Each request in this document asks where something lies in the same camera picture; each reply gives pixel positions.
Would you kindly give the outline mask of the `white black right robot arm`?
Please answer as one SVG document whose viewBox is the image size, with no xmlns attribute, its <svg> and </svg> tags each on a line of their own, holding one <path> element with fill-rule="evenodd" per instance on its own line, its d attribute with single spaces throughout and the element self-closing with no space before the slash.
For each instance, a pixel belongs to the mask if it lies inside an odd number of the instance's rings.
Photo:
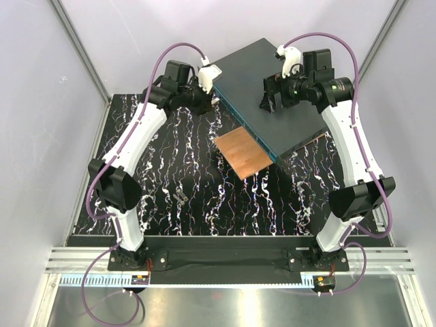
<svg viewBox="0 0 436 327">
<path fill-rule="evenodd" d="M 327 124 L 343 167 L 345 186 L 329 194 L 330 215 L 302 257 L 314 269 L 324 270 L 339 260 L 346 238 L 387 199 L 396 184 L 392 177 L 384 176 L 372 155 L 358 118 L 357 89 L 349 78 L 335 76 L 331 51 L 300 52 L 280 46 L 276 57 L 283 67 L 264 79 L 260 108 L 274 112 L 276 95 L 280 95 L 283 108 L 310 102 Z"/>
</svg>

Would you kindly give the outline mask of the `black marble pattern mat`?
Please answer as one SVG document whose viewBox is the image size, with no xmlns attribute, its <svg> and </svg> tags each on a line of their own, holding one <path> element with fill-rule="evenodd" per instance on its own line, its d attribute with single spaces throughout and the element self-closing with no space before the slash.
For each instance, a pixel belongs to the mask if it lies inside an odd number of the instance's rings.
<svg viewBox="0 0 436 327">
<path fill-rule="evenodd" d="M 145 235 L 278 236 L 316 234 L 330 209 L 328 194 L 344 186 L 332 136 L 240 180 L 214 143 L 239 126 L 223 107 L 202 116 L 173 112 L 136 167 Z M 188 197 L 185 203 L 173 195 Z"/>
</svg>

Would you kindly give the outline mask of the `dark grey network switch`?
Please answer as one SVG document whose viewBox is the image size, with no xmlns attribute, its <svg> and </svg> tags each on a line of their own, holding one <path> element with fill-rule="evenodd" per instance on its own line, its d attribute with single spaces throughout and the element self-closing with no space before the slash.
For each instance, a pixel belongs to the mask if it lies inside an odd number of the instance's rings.
<svg viewBox="0 0 436 327">
<path fill-rule="evenodd" d="M 303 53 L 288 77 L 276 50 L 262 38 L 216 60 L 221 75 L 213 83 L 221 103 L 273 162 L 326 132 L 321 113 L 354 95 L 349 78 L 335 77 L 329 49 Z"/>
</svg>

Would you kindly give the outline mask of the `aluminium rail frame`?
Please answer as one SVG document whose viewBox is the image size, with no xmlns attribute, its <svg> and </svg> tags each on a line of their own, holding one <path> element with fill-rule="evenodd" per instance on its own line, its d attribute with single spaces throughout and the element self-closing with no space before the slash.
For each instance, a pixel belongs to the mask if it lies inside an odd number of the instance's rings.
<svg viewBox="0 0 436 327">
<path fill-rule="evenodd" d="M 105 247 L 55 247 L 46 264 L 46 274 L 84 274 L 91 262 Z M 367 247 L 366 274 L 412 275 L 415 273 L 408 251 L 404 247 Z M 350 247 L 346 250 L 351 272 L 356 274 L 363 265 L 361 250 Z"/>
</svg>

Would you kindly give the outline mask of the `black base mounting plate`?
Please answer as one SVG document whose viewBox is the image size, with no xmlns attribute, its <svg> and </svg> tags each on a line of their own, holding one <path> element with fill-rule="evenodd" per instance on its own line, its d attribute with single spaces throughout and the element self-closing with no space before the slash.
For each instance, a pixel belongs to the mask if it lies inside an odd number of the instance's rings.
<svg viewBox="0 0 436 327">
<path fill-rule="evenodd" d="M 135 254 L 114 250 L 108 270 L 151 274 L 152 285 L 261 285 L 301 273 L 349 271 L 343 250 L 316 257 L 311 236 L 146 236 Z"/>
</svg>

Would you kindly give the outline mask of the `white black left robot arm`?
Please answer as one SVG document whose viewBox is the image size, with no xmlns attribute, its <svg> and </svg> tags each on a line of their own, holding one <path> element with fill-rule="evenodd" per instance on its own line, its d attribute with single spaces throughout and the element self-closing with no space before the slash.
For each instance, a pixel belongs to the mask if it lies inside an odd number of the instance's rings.
<svg viewBox="0 0 436 327">
<path fill-rule="evenodd" d="M 198 71 L 187 63 L 168 61 L 165 72 L 152 78 L 151 85 L 143 91 L 133 118 L 115 145 L 102 159 L 92 159 L 88 165 L 92 182 L 87 192 L 87 213 L 92 219 L 99 218 L 91 210 L 90 198 L 96 195 L 115 227 L 112 257 L 130 269 L 151 265 L 138 221 L 142 187 L 134 179 L 136 166 L 172 112 L 186 108 L 201 115 L 212 109 L 213 83 L 221 73 L 208 61 Z"/>
</svg>

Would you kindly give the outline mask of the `brown wooden board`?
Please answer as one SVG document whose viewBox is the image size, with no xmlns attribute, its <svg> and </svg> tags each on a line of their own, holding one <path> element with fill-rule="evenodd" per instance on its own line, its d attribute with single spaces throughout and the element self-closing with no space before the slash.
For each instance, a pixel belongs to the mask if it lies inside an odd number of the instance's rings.
<svg viewBox="0 0 436 327">
<path fill-rule="evenodd" d="M 244 127 L 237 127 L 218 136 L 214 143 L 240 180 L 273 164 L 272 159 Z"/>
</svg>

